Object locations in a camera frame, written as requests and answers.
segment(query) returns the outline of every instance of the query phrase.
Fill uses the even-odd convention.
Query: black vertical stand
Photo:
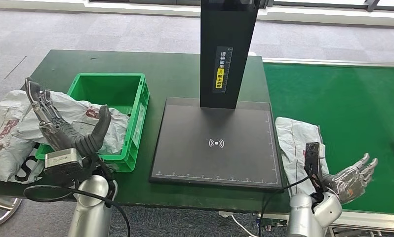
[[[259,0],[201,0],[200,107],[235,109]]]

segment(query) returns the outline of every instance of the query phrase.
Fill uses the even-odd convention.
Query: black cable
[[[117,210],[121,213],[121,215],[123,216],[124,221],[126,222],[127,225],[127,236],[130,237],[130,223],[129,223],[129,219],[127,218],[126,213],[124,212],[124,210],[122,209],[122,207],[117,204],[116,202],[114,202],[111,199],[108,199],[106,197],[102,197],[102,196],[98,196],[96,194],[92,194],[92,193],[88,193],[82,190],[78,190],[78,189],[72,189],[72,188],[64,188],[64,187],[59,187],[59,186],[53,186],[53,185],[34,185],[31,187],[28,187],[24,190],[23,194],[26,198],[32,200],[32,201],[38,201],[38,202],[55,202],[55,201],[59,201],[61,199],[63,199],[63,197],[58,197],[58,198],[35,198],[35,197],[31,197],[29,195],[30,192],[35,191],[35,190],[40,190],[40,189],[52,189],[52,190],[59,190],[59,191],[67,191],[69,192],[69,194],[65,195],[65,197],[67,197],[70,194],[81,194],[81,195],[85,195],[85,196],[89,196],[92,198],[96,198],[99,199],[103,202],[105,202],[106,204],[112,205],[115,208],[117,208]]]
[[[295,185],[298,185],[298,184],[301,184],[301,183],[305,182],[306,180],[310,179],[311,176],[312,176],[312,175],[310,174],[310,175],[308,175],[307,177],[305,177],[305,178],[303,178],[303,179],[301,179],[301,180],[299,180],[299,181],[297,181],[297,182],[295,182],[295,183],[293,183],[293,184],[290,184],[289,186],[286,186],[286,187],[284,187],[284,188],[281,188],[281,189],[275,191],[275,192],[267,199],[267,201],[265,202],[265,204],[262,206],[262,209],[261,209],[260,224],[259,224],[259,226],[258,226],[258,237],[261,237],[261,223],[262,223],[262,218],[263,218],[263,215],[264,215],[264,213],[265,213],[265,211],[266,211],[266,209],[267,209],[267,205],[268,205],[268,203],[271,201],[271,199],[273,199],[273,197],[274,197],[276,194],[278,194],[279,192],[282,192],[283,190],[289,189],[289,188],[291,188],[291,187],[293,187],[293,186],[295,186]]]

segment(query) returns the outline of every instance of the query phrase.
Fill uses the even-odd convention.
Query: floor
[[[198,18],[0,10],[0,100],[21,87],[50,49],[199,53],[199,34]],[[258,21],[250,50],[272,58],[394,62],[394,29]],[[24,200],[0,226],[0,237],[65,236],[74,206]],[[248,236],[230,217],[213,211],[125,210],[133,236]],[[120,215],[113,213],[110,236],[126,236]],[[256,233],[252,214],[236,218]],[[285,231],[265,236],[284,236]]]

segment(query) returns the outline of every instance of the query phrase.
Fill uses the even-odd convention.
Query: chair leg
[[[0,217],[0,224],[7,221],[18,209],[21,204],[20,198],[12,198],[11,201],[7,201],[3,198],[0,198],[0,210],[5,213]]]

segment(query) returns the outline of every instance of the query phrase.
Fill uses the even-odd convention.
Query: green bin
[[[107,104],[130,116],[121,154],[100,157],[116,172],[133,171],[149,101],[145,75],[80,73],[71,84],[68,95],[75,100],[86,100],[99,105]],[[36,152],[36,158],[44,159],[45,154],[50,152],[53,152],[50,146],[41,144]]]

